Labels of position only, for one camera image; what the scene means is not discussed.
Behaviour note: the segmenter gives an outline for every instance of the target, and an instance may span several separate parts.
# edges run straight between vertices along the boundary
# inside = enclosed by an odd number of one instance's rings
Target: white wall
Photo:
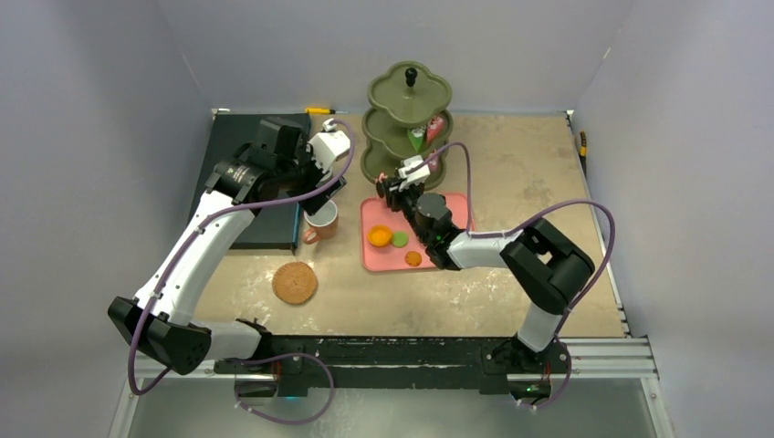
[[[160,0],[213,106],[367,107],[369,82],[416,59],[452,108],[574,108],[633,0]]]
[[[0,435],[107,434],[210,122],[154,1],[0,4]]]
[[[575,112],[680,436],[774,430],[774,3],[639,0]]]

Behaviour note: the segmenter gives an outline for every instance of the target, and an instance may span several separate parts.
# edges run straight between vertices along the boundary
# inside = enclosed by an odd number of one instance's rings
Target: round brown coaster
[[[304,304],[317,290],[317,276],[306,263],[291,262],[274,273],[271,288],[277,298],[288,304]]]

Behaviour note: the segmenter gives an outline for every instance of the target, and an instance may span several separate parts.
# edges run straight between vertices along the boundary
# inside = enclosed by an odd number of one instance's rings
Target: orange bowl
[[[368,231],[368,243],[378,248],[387,246],[392,241],[392,230],[384,225],[375,225]]]

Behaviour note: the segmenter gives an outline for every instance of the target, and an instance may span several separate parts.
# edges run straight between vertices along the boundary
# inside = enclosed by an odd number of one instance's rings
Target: green round object
[[[409,244],[409,235],[403,231],[396,231],[392,233],[392,246],[396,248],[403,248]]]

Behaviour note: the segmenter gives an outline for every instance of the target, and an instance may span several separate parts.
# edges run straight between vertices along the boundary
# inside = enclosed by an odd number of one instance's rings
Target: black knob
[[[406,85],[413,87],[416,83],[416,68],[409,67],[406,69]]]

